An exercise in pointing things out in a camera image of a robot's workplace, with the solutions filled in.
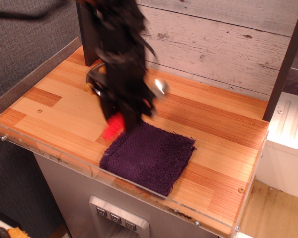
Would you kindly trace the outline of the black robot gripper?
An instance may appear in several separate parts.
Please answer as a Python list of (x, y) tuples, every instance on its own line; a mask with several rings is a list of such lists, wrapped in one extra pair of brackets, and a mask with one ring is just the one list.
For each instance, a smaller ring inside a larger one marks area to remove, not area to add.
[(140, 122), (144, 108), (142, 99), (150, 99), (149, 88), (144, 82), (145, 51), (144, 49), (131, 49), (125, 53), (97, 51), (103, 60), (106, 74), (97, 72), (95, 82), (110, 92), (100, 93), (100, 105), (108, 121), (118, 113), (117, 98), (125, 101), (120, 106), (124, 118), (125, 131), (131, 132)]

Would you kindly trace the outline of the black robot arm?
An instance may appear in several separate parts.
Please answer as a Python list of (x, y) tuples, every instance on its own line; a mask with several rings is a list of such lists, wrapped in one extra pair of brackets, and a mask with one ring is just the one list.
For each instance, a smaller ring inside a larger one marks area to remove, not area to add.
[(140, 36), (144, 16), (134, 0), (83, 0), (93, 17), (98, 37), (96, 54), (106, 72), (93, 69), (87, 82), (100, 97), (107, 122), (120, 113), (125, 131), (132, 131), (143, 114), (151, 116), (155, 109), (154, 93), (144, 82), (145, 48), (153, 48)]

